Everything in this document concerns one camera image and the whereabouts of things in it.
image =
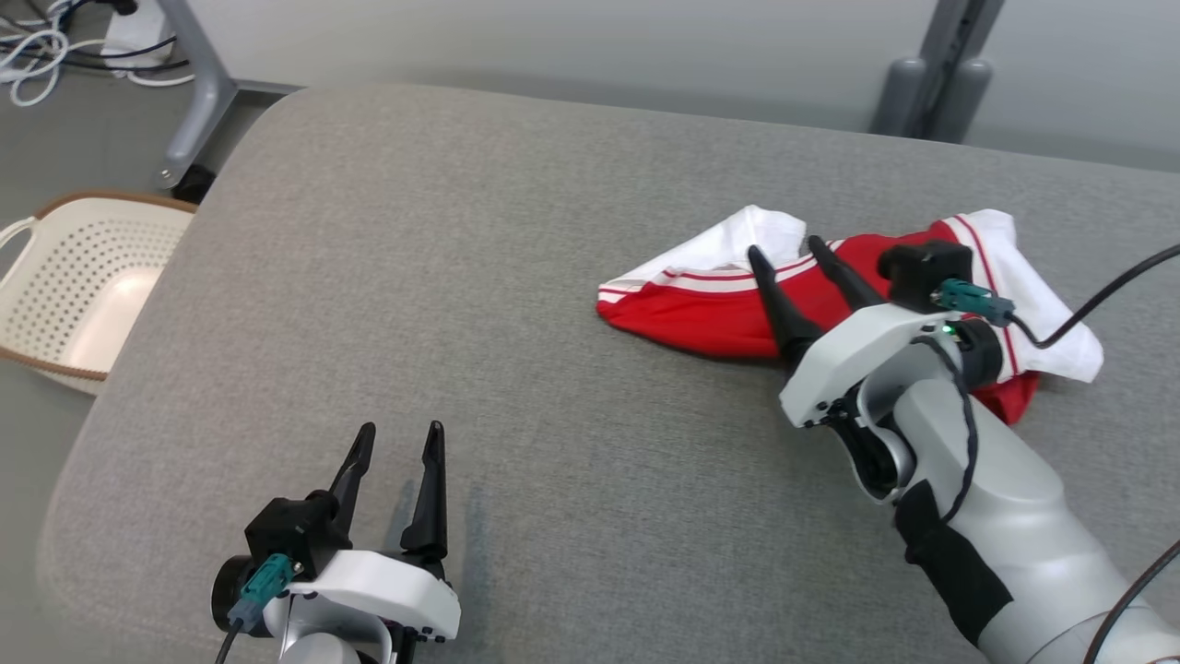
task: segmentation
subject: white plastic basket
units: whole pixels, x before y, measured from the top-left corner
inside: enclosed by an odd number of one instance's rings
[[[0,359],[97,395],[196,205],[83,191],[0,230],[28,243],[0,280]]]

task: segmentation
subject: red and white cloth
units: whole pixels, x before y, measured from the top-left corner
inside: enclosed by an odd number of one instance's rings
[[[835,284],[799,246],[807,225],[780,211],[748,205],[738,213],[598,288],[598,314],[607,322],[654,342],[719,359],[778,355],[746,250],[758,244],[776,267],[779,285],[800,311],[827,330],[851,310]],[[971,246],[974,280],[1011,298],[1038,337],[1071,311],[1016,248],[1011,215],[997,210],[955,215],[919,232],[890,237],[857,235],[828,242],[878,291],[889,281],[877,258],[899,243],[939,238]],[[1102,346],[1084,324],[1049,349],[1037,349],[1015,327],[996,328],[1004,353],[998,384],[976,393],[1005,422],[1020,420],[1036,389],[1037,374],[1090,382],[1102,367]]]

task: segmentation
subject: gray fabric surface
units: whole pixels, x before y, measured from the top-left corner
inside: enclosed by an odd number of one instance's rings
[[[447,428],[460,638],[424,662],[979,660],[780,380],[609,328],[595,288],[748,203],[830,237],[995,206],[1067,301],[1180,237],[1180,178],[441,88],[295,94],[234,153],[59,481],[39,580],[86,660],[211,660],[208,591],[275,495],[378,451],[354,539]],[[1178,265],[1093,316],[1094,386],[1018,427],[1138,574],[1180,532]],[[1180,619],[1180,585],[1149,597]],[[235,662],[274,660],[242,639]]]

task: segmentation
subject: teal cable connector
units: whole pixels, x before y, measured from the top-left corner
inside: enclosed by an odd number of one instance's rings
[[[946,309],[975,313],[996,327],[1007,327],[1016,304],[995,290],[962,278],[948,278],[933,291],[930,300]]]
[[[270,554],[270,558],[245,583],[242,596],[229,610],[230,624],[240,620],[242,623],[240,631],[249,633],[262,619],[262,610],[267,603],[278,597],[295,574],[295,564],[290,558],[281,553]]]

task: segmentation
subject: power strip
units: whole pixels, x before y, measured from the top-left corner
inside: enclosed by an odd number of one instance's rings
[[[139,0],[139,8],[125,17],[111,15],[111,25],[106,28],[106,39],[118,46],[103,46],[104,55],[117,55],[129,51],[150,48],[172,37],[172,28],[159,7],[158,0]],[[172,45],[163,46],[130,58],[110,58],[106,64],[114,67],[153,67],[163,65],[172,54]]]

